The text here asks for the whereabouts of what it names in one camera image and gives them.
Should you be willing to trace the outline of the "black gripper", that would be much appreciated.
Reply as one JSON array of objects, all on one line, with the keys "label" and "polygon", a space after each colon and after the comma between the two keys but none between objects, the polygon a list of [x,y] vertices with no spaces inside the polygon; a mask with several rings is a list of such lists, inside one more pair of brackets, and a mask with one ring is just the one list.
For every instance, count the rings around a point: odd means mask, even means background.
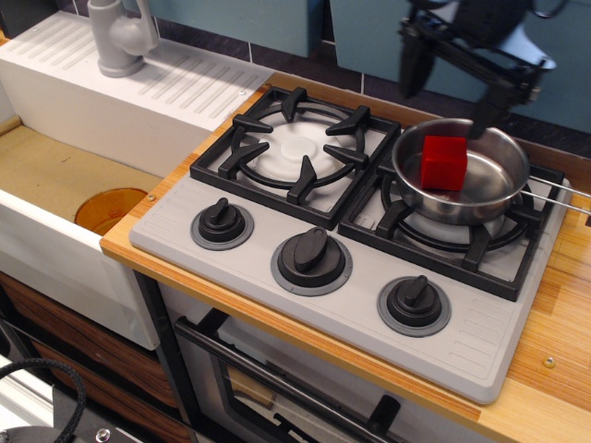
[{"label": "black gripper", "polygon": [[479,139],[516,104],[537,95],[540,77],[556,67],[525,34],[527,15],[557,16],[555,1],[412,1],[401,22],[399,88],[404,98],[426,85],[440,58],[488,86],[476,105],[468,139]]}]

